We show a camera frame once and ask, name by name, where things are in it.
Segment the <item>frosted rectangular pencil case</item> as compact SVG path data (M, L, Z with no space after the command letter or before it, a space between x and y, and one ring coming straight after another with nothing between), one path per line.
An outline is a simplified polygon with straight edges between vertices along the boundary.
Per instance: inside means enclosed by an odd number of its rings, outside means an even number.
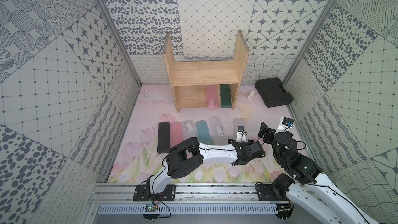
M236 141L236 135L237 135L237 127L239 125L243 125L245 127L246 119L243 119L243 118L234 118L233 119L233 140L235 140L235 141Z

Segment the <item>teal pencil case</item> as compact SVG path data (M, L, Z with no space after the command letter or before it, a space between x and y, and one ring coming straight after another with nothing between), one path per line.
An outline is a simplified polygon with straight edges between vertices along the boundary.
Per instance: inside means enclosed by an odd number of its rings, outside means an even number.
M213 145L207 122L205 120L197 121L195 127L199 143Z

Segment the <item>dark green pencil case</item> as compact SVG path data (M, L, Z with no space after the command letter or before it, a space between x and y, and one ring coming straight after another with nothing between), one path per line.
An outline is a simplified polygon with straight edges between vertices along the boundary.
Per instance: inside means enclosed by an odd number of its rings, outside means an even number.
M231 89L229 84L220 85L220 99L222 108L232 108Z

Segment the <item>clear rounded pencil case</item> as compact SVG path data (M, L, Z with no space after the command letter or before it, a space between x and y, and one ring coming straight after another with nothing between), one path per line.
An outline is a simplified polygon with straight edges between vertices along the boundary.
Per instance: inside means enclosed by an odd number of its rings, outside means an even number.
M195 129L195 124L192 120L184 120L181 122L183 140L187 140L192 137L197 137L197 132Z

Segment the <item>pink rounded pencil case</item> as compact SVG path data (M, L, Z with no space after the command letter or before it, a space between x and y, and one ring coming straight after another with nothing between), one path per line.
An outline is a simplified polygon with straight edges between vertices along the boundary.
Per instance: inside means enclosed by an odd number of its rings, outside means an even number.
M179 121L170 123L170 148L183 142L182 124Z

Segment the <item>black rectangular pencil case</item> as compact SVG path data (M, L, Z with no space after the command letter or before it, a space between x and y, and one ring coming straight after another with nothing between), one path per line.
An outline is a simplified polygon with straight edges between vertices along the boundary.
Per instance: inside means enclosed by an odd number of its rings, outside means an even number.
M170 123L160 122L158 125L157 153L168 153L170 150Z

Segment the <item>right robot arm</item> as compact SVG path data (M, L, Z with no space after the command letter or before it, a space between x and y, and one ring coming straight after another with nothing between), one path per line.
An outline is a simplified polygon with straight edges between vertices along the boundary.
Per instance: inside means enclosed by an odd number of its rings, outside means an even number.
M349 200L311 158L299 153L298 142L288 130L292 119L283 118L276 130L264 122L258 136L273 150L285 170L272 183L274 196L287 198L323 224L375 224L376 220Z

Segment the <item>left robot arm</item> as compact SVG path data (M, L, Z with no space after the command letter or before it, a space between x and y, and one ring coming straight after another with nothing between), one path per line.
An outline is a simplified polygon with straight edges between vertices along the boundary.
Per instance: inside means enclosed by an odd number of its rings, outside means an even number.
M162 160L161 170L146 180L145 194L161 194L173 179L191 174L203 163L244 166L264 156L265 151L258 141L232 141L228 145L216 146L200 143L196 137L192 137L170 149Z

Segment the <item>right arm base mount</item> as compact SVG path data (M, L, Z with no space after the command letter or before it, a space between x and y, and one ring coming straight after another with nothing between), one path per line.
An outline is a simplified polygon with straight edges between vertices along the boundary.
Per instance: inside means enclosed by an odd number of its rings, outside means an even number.
M287 192L292 184L295 184L293 178L280 174L272 184L255 183L255 190L259 201L288 201Z

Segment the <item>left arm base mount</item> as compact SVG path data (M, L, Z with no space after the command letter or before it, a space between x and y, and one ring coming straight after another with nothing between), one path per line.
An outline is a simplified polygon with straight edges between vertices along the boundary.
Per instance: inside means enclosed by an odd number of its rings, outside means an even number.
M158 194L152 194L148 185L137 185L134 192L133 201L150 202L160 199L163 202L172 202L175 200L176 185L167 185L166 188Z

